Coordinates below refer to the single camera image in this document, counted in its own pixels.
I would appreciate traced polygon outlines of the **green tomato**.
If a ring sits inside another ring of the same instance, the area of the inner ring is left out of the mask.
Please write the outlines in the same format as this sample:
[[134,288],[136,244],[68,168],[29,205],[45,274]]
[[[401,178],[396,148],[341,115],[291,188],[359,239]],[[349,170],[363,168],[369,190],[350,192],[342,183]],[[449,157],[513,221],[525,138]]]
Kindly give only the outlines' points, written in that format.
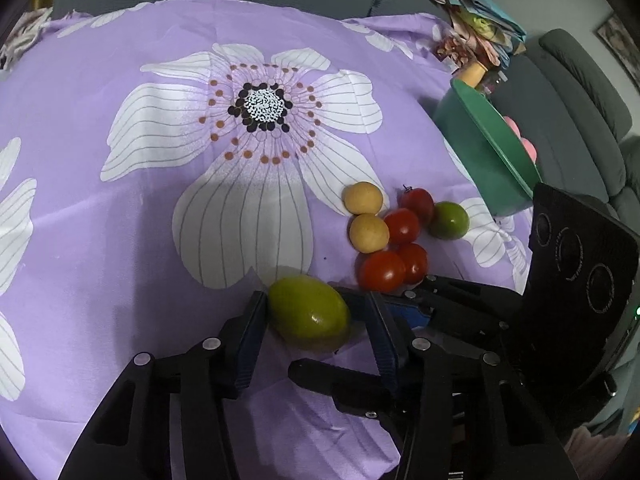
[[287,276],[268,290],[271,324],[291,346],[334,352],[349,340],[352,318],[342,296],[308,275]]
[[460,240],[468,232],[469,215],[459,204],[439,202],[435,204],[428,230],[440,240]]

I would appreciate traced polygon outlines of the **framed wall painting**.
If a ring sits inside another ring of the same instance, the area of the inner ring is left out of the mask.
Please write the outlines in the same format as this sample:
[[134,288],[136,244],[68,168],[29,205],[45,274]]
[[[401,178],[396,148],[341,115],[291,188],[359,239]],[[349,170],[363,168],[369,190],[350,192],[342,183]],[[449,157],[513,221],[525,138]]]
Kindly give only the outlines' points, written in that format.
[[597,35],[624,66],[628,74],[639,78],[639,49],[623,22],[612,14],[597,29]]

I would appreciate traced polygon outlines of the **yellow bottle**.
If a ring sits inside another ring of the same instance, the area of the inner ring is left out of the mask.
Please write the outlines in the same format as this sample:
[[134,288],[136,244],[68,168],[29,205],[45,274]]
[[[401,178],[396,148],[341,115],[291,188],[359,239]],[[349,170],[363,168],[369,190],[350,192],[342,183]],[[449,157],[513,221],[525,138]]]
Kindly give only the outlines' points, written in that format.
[[487,67],[480,61],[472,61],[457,72],[456,78],[471,88],[476,88],[487,74]]

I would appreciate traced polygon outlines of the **green plastic bowl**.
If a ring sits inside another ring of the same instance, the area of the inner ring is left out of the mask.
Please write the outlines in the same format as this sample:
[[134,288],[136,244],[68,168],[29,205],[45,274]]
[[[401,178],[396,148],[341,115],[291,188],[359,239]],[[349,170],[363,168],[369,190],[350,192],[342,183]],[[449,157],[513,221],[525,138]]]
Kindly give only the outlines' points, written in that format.
[[433,120],[492,214],[506,217],[532,206],[538,169],[522,139],[480,92],[450,81]]

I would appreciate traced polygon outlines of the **purple floral tablecloth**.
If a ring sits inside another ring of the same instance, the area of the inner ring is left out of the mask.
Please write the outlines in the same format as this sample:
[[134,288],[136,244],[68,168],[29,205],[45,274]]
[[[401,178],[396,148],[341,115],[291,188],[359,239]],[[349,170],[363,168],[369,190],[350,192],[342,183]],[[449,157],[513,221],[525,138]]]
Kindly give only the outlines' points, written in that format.
[[529,213],[492,218],[432,122],[446,32],[232,0],[40,27],[1,78],[1,426],[35,477],[136,353],[188,350],[285,274],[352,284],[347,185],[459,203],[433,271],[524,288]]

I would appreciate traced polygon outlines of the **yellow-brown longan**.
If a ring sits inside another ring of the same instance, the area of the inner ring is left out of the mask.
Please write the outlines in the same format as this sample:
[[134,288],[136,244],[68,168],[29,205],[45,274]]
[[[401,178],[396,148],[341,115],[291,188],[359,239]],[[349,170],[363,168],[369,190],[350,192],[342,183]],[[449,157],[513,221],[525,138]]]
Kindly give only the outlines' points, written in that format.
[[360,214],[350,222],[348,237],[352,247],[362,254],[384,249],[390,241],[390,230],[375,214]]
[[384,204],[384,195],[370,182],[357,182],[344,189],[343,204],[351,214],[378,214]]

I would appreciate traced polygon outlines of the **grey sofa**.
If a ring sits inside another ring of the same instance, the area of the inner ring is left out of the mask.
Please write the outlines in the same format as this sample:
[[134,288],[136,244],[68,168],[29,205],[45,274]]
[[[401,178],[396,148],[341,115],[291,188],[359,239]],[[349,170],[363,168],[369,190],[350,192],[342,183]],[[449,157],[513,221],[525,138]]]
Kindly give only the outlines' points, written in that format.
[[[53,14],[100,15],[145,1],[53,0]],[[327,18],[428,13],[433,0],[247,0]],[[620,94],[596,32],[608,20],[592,0],[495,0],[526,30],[527,44],[492,96],[536,145],[544,180],[597,197],[631,228],[639,224],[639,105]]]

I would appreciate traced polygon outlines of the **pink plush toy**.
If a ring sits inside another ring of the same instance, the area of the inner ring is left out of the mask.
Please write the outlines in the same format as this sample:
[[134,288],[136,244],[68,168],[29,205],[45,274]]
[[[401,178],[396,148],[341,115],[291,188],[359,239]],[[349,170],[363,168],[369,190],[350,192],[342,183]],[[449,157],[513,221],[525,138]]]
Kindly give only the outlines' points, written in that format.
[[503,119],[506,122],[506,124],[511,128],[513,133],[520,139],[521,144],[523,145],[523,148],[525,148],[525,151],[526,151],[527,155],[529,156],[529,158],[532,160],[532,162],[536,162],[537,161],[537,150],[534,147],[534,144],[532,142],[530,142],[529,140],[525,139],[524,136],[522,136],[521,130],[520,130],[520,128],[518,128],[518,124],[516,122],[514,122],[514,120],[511,117],[504,116]]

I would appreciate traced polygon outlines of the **red tomato with stem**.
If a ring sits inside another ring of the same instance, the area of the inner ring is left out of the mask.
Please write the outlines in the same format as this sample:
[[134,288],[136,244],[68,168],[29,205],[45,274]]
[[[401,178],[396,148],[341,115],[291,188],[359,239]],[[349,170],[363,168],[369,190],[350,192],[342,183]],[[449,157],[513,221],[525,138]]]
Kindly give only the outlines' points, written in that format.
[[428,226],[433,219],[435,202],[431,194],[424,188],[406,186],[399,195],[398,205],[401,208],[411,210],[424,226]]

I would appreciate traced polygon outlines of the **stack of folded clothes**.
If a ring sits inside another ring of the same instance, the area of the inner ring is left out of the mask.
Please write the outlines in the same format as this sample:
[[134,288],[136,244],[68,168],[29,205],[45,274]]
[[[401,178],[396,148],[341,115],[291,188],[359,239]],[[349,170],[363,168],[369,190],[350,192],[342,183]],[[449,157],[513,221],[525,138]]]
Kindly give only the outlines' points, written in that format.
[[445,8],[456,34],[489,68],[506,70],[526,51],[526,31],[494,0],[446,0]]

